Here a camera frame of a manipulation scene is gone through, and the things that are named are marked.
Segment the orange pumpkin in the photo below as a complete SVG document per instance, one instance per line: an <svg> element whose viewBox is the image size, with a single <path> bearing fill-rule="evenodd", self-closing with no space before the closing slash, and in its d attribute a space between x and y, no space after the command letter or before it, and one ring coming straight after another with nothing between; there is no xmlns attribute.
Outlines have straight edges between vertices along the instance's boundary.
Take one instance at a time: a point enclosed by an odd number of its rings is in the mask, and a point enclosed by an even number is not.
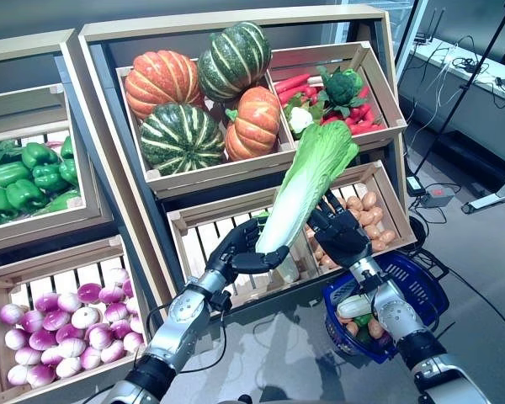
<svg viewBox="0 0 505 404"><path fill-rule="evenodd" d="M279 132L280 104L267 88L249 88L237 111L226 110L234 122L226 130L226 151L233 161L269 154Z"/></svg>
<svg viewBox="0 0 505 404"><path fill-rule="evenodd" d="M141 120L159 104L195 104L204 108L196 64L170 50L146 52L135 58L133 70L125 78L125 97Z"/></svg>

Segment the pumpkin stem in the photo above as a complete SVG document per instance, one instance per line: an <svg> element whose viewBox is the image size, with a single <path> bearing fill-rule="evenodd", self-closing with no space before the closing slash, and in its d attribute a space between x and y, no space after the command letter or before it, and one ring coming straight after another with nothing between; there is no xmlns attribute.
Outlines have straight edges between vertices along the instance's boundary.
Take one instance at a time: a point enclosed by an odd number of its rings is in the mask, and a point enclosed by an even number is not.
<svg viewBox="0 0 505 404"><path fill-rule="evenodd" d="M225 114L232 122L234 122L237 118L237 110L232 110L232 109L226 109Z"/></svg>

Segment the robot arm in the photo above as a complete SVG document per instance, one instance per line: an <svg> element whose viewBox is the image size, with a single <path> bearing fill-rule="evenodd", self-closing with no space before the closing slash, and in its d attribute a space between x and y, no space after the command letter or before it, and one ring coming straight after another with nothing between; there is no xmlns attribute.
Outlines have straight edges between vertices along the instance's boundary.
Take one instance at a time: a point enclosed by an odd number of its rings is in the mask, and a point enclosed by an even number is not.
<svg viewBox="0 0 505 404"><path fill-rule="evenodd" d="M210 255L200 279L190 280L168 309L136 366L107 395L104 404L155 404L167 392L194 352L199 335L207 328L212 311L230 309L230 293L224 288L238 274L260 274L279 266L289 252L282 246L275 252L254 252L259 228L266 217L253 218L234 230Z"/></svg>
<svg viewBox="0 0 505 404"><path fill-rule="evenodd" d="M370 240L353 215L327 191L320 209L314 210L309 226L327 255L349 268L374 306L378 321L391 335L414 382L422 393L419 403L490 404L464 370L423 325L392 280L381 276L371 257Z"/></svg>

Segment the basket handle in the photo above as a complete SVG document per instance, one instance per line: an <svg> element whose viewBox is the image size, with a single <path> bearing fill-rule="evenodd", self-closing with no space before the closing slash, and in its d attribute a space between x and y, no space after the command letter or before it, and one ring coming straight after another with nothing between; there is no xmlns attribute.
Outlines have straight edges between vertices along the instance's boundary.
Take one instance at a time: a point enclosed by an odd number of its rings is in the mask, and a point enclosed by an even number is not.
<svg viewBox="0 0 505 404"><path fill-rule="evenodd" d="M432 262L434 263L434 265L436 267L438 267L440 270L441 270L441 274L436 276L434 275L430 269L428 269L428 272L430 273L430 275L437 281L439 282L442 278L444 278L446 275L449 274L449 267L447 265L445 265L444 263L442 263L441 261L439 261L429 250L425 250L424 248L421 248L419 250L419 252L421 254L424 254L426 255L428 258L430 258L432 260Z"/></svg>

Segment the white table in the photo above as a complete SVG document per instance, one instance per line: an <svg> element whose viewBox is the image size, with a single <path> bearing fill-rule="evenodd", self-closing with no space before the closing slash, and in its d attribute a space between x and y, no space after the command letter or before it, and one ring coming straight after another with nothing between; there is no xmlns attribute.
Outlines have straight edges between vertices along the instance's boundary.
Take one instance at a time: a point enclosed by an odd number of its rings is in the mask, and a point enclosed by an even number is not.
<svg viewBox="0 0 505 404"><path fill-rule="evenodd" d="M462 41L460 45L471 48L469 39ZM452 46L452 44L436 39L432 40L430 44L420 45L416 50L412 49L412 52L415 51L415 56L410 61L409 67L421 66L438 47L441 49ZM475 60L472 51L460 46L452 50L438 50L430 58L427 74L421 87L419 87L419 82L423 76L424 67L407 70L399 83L399 94L402 104L406 101L411 105L414 97L419 99L415 112L417 121L426 123L430 120L436 105L435 84L428 91L424 90L436 78L440 69L445 66L444 63L457 57ZM489 59L486 59L486 63L488 63L488 68L477 76L476 81L454 114L448 130L459 130L505 161L505 108L498 109L492 102L493 85L497 103L499 105L505 104L505 92L494 83L496 77L505 79L505 66ZM445 103L454 92L458 91L460 86L467 82L471 76L463 69L454 67L452 62L449 62L447 69L448 74L441 96L442 103ZM457 96L454 96L449 104L444 104L439 108L437 119L431 124L433 129L437 130L445 121Z"/></svg>

